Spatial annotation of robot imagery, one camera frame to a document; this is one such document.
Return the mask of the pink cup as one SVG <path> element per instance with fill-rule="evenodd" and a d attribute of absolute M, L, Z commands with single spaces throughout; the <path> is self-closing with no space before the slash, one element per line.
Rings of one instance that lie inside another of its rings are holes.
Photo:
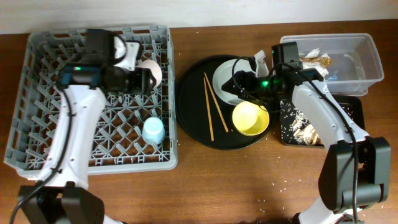
<path fill-rule="evenodd" d="M 158 63 L 154 60 L 147 59 L 138 65 L 136 65 L 136 68 L 148 68 L 153 77 L 155 78 L 155 87 L 158 87 L 161 84 L 162 81 L 162 70 L 161 67 L 158 65 Z"/>

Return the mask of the yellow bowl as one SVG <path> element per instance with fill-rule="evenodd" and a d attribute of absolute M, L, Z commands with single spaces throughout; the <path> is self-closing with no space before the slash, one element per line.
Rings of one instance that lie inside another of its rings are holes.
<path fill-rule="evenodd" d="M 244 101 L 234 108 L 232 120 L 239 133 L 257 136 L 269 127 L 270 115 L 262 106 Z"/>

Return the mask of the blue cup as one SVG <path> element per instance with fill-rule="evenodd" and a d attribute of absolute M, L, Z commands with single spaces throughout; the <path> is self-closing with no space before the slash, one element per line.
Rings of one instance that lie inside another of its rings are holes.
<path fill-rule="evenodd" d="M 143 140 L 147 144 L 159 145 L 165 138 L 165 128 L 161 119 L 157 117 L 147 118 L 142 130 Z"/>

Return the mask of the white napkin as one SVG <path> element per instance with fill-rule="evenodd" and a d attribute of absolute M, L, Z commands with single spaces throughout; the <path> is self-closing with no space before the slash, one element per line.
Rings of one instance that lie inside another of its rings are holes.
<path fill-rule="evenodd" d="M 320 57 L 320 49 L 313 49 L 311 52 L 309 52 L 308 54 L 306 54 L 306 56 L 304 56 L 305 58 L 314 58 L 314 57 Z M 327 70 L 327 68 L 321 68 L 321 67 L 308 67 L 306 65 L 303 65 L 304 69 L 309 69 L 309 68 L 314 68 L 318 71 L 318 73 L 325 78 L 329 72 Z"/>

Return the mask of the gold snack wrapper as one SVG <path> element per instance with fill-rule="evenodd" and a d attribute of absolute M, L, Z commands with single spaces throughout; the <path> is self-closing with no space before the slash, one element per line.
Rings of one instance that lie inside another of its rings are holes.
<path fill-rule="evenodd" d="M 301 57 L 300 60 L 302 61 L 303 65 L 306 65 L 308 67 L 327 68 L 332 64 L 332 59 L 329 57 L 328 54 L 323 54 L 320 57 L 314 58 Z"/>

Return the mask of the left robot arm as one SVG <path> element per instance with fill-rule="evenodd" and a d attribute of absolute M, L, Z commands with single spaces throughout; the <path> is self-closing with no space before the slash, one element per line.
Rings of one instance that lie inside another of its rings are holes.
<path fill-rule="evenodd" d="M 19 190 L 16 210 L 31 223 L 111 223 L 88 190 L 88 160 L 108 94 L 147 95 L 161 68 L 141 60 L 143 45 L 104 29 L 89 29 L 84 48 L 57 73 L 60 114 L 49 154 L 34 185 Z"/>

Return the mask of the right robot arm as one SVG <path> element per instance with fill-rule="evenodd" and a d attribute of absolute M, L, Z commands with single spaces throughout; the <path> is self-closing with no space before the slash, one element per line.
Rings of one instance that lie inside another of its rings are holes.
<path fill-rule="evenodd" d="M 273 67 L 259 55 L 247 57 L 251 71 L 232 70 L 223 91 L 266 109 L 285 98 L 313 125 L 326 159 L 318 180 L 320 196 L 292 223 L 359 223 L 358 213 L 386 201 L 391 147 L 384 137 L 372 138 L 345 113 L 329 92 L 324 77 L 304 68 L 296 42 L 272 46 Z"/>

